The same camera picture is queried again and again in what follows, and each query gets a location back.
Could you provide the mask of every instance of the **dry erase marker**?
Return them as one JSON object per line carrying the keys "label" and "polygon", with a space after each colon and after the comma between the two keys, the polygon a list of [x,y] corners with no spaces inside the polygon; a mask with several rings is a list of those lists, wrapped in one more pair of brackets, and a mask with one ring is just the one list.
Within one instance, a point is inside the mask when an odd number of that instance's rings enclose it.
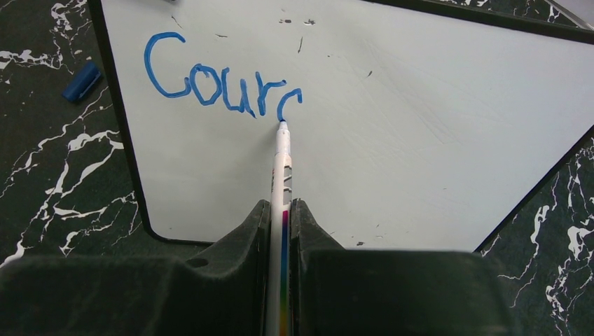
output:
{"label": "dry erase marker", "polygon": [[266,335],[291,334],[289,306],[289,219],[291,213],[291,135],[286,122],[277,131],[270,196],[270,259],[266,296]]}

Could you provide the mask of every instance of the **blue marker cap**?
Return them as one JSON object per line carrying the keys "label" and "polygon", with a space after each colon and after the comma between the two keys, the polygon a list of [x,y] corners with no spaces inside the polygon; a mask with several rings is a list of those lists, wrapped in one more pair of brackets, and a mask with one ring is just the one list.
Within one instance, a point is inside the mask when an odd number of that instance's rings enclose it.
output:
{"label": "blue marker cap", "polygon": [[80,70],[62,96],[69,102],[75,102],[81,99],[90,88],[101,78],[101,72],[92,61],[87,62],[82,70]]}

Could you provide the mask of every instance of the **whiteboard surface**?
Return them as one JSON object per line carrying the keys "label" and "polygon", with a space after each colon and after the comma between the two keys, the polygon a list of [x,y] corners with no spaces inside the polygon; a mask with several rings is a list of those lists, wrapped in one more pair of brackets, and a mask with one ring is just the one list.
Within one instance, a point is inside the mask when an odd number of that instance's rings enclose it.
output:
{"label": "whiteboard surface", "polygon": [[[103,0],[148,217],[212,242],[270,198],[277,105],[293,196],[345,247],[474,250],[594,123],[594,46],[355,0]],[[203,106],[195,64],[227,73]],[[269,90],[258,110],[258,71]],[[208,100],[221,86],[195,76]]]}

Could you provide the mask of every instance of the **blue handwritten text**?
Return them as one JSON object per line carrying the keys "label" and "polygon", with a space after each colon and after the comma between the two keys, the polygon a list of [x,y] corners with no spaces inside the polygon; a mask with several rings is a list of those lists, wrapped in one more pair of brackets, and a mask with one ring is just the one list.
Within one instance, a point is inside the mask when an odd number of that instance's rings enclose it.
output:
{"label": "blue handwritten text", "polygon": [[[194,92],[194,95],[198,99],[198,101],[203,106],[208,106],[216,103],[217,99],[222,95],[223,96],[223,103],[225,107],[229,111],[239,111],[240,113],[244,113],[247,111],[252,117],[256,117],[254,110],[251,109],[249,105],[249,99],[247,96],[247,84],[245,79],[240,80],[240,89],[241,89],[241,99],[239,105],[231,105],[229,102],[228,97],[228,86],[227,86],[227,75],[229,73],[229,68],[225,68],[221,70],[221,76],[211,68],[210,66],[206,66],[203,64],[196,64],[195,66],[190,69],[190,73],[188,77],[184,77],[184,88],[177,92],[168,92],[163,89],[163,87],[157,81],[155,77],[155,73],[153,72],[153,66],[151,65],[151,53],[153,52],[153,47],[157,41],[162,39],[178,39],[182,43],[186,42],[186,39],[176,33],[176,32],[165,32],[153,35],[148,42],[146,43],[146,47],[144,49],[144,66],[146,67],[146,73],[148,74],[148,78],[151,80],[152,84],[155,86],[155,89],[159,91],[160,94],[167,98],[179,98],[183,96],[187,96],[190,92]],[[216,91],[210,97],[203,97],[202,93],[200,93],[200,89],[196,84],[196,75],[198,73],[204,74],[206,78],[212,78],[216,86]],[[264,83],[262,81],[262,76],[259,72],[256,71],[256,83],[258,85],[258,99],[256,100],[258,103],[258,112],[260,116],[264,116],[266,114],[266,95],[268,91],[273,88],[280,88],[286,85],[286,80],[281,80],[279,82],[268,82]],[[282,109],[286,101],[293,97],[297,96],[297,102],[301,104],[303,102],[303,97],[301,94],[301,89],[297,88],[288,93],[286,93],[279,101],[277,105],[277,118],[279,121],[284,120],[284,116],[282,114]]]}

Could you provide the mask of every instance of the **table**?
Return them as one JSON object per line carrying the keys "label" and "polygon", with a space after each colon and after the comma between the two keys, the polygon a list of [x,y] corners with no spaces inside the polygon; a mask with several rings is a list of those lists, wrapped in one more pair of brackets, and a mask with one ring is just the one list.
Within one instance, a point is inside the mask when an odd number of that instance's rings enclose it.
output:
{"label": "table", "polygon": [[[80,104],[60,96],[73,72],[101,59],[86,1],[53,2],[0,0],[0,263],[192,258],[205,246],[162,243],[143,230],[106,81]],[[449,2],[573,25],[544,0]],[[590,139],[478,251],[501,266],[527,335],[592,333],[593,173]]]}

